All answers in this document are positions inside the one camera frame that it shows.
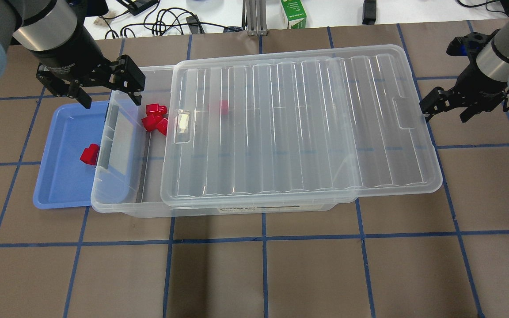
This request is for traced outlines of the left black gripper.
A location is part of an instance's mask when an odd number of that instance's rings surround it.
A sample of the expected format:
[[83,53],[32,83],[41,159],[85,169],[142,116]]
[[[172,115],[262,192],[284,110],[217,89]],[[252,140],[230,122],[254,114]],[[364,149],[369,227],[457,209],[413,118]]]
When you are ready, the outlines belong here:
[[143,71],[128,55],[115,61],[105,58],[83,26],[77,26],[62,45],[36,52],[36,57],[40,62],[36,78],[55,97],[75,99],[90,109],[92,99],[82,87],[102,86],[125,93],[137,106],[142,103]]

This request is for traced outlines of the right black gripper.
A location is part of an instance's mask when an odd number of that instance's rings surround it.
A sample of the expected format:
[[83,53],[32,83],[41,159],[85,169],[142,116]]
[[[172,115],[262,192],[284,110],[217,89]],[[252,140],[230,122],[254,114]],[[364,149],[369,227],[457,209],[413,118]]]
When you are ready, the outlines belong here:
[[479,67],[470,64],[450,90],[434,87],[419,105],[426,122],[437,114],[464,107],[459,117],[466,123],[475,115],[493,111],[505,99],[506,83],[489,78]]

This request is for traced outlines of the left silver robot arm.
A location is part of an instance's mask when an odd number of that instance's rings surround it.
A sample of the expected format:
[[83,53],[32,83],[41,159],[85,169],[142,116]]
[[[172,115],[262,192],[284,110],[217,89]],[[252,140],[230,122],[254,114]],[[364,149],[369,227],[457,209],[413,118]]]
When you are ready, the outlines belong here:
[[142,103],[145,75],[127,55],[111,61],[65,0],[0,0],[0,77],[16,39],[40,62],[36,78],[57,97],[91,107],[87,87],[104,87]]

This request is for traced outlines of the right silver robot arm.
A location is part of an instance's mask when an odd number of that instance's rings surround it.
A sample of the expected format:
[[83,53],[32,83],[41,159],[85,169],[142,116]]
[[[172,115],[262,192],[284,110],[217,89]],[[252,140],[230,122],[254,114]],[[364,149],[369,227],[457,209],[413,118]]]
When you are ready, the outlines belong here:
[[421,101],[426,121],[437,114],[463,108],[462,122],[482,112],[493,111],[509,99],[509,21],[492,34],[472,32],[456,37],[447,46],[449,56],[466,56],[469,65],[455,85],[433,88]]

